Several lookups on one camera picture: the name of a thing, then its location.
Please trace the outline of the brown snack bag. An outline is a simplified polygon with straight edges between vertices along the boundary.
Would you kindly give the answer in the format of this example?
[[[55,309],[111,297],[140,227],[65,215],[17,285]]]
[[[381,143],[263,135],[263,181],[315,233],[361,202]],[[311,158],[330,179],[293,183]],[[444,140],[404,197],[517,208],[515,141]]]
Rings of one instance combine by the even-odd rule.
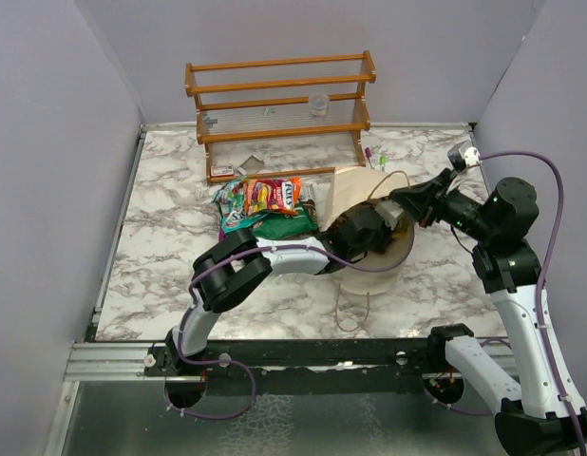
[[[314,223],[317,223],[317,213],[313,186],[311,183],[302,185],[300,202]]]

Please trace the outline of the green snack packet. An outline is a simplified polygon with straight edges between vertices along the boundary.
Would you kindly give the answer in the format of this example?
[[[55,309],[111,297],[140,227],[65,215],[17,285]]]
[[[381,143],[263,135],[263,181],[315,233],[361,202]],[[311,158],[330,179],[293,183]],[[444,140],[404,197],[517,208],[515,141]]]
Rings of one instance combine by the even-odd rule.
[[[294,215],[269,213],[253,225],[253,234],[257,238],[285,240],[310,236],[318,231],[313,200],[300,201],[294,211]]]

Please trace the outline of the orange Fox's fruits packet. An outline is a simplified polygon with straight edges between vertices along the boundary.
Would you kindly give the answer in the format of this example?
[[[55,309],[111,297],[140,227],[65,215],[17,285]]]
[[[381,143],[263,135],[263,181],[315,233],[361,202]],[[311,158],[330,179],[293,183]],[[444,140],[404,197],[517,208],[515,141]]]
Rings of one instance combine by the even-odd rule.
[[[302,179],[251,179],[245,184],[245,214],[260,213],[293,216],[299,202]]]

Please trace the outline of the teal snack packet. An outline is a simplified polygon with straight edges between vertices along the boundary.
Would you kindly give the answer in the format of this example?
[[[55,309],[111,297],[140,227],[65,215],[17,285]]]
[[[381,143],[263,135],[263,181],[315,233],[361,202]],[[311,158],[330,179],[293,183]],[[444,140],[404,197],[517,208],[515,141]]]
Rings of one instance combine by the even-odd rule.
[[[268,216],[267,212],[248,215],[245,209],[248,179],[237,178],[225,183],[213,196],[220,215],[220,232],[227,235],[242,228],[252,228]]]

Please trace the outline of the beige paper bag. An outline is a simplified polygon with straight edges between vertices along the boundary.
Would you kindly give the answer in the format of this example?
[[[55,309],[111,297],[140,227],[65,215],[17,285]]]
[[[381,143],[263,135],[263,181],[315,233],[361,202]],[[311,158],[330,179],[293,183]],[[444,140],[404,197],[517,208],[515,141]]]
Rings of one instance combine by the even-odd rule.
[[[360,166],[336,169],[328,192],[322,232],[326,234],[344,222],[351,221],[357,209],[374,209],[378,202],[388,198],[392,190],[410,187],[412,183],[413,180],[403,170],[386,173]],[[394,231],[388,236],[388,241],[385,252],[361,254],[352,261],[352,267],[331,274],[337,285],[333,316],[340,331],[361,331],[375,298],[386,295],[401,276],[414,243],[414,227],[410,218],[408,228]],[[355,295],[365,302],[364,316],[358,320],[351,316],[341,319],[341,299]]]

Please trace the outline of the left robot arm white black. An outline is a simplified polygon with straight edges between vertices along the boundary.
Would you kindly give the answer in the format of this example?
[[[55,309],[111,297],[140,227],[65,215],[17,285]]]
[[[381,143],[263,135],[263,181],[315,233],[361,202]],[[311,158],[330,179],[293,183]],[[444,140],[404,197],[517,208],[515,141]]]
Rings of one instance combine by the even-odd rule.
[[[402,215],[400,206],[384,200],[358,204],[328,231],[299,240],[269,240],[247,228],[225,236],[193,264],[192,302],[165,339],[166,363],[178,374],[193,372],[220,316],[242,304],[269,276],[361,271],[367,254],[383,254],[393,242]]]

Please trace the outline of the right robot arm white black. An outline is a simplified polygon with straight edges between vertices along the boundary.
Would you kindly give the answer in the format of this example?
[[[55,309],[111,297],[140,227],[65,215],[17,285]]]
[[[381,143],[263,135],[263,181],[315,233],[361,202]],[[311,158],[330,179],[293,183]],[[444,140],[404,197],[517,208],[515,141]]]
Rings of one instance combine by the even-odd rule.
[[[390,192],[422,227],[443,221],[476,240],[474,270],[500,315],[518,369],[512,378],[462,325],[432,330],[426,361],[453,367],[480,394],[510,455],[586,452],[587,406],[578,394],[551,325],[544,289],[546,264],[525,239],[539,215],[537,194],[525,180],[500,180],[478,203],[451,188],[445,169],[425,183]]]

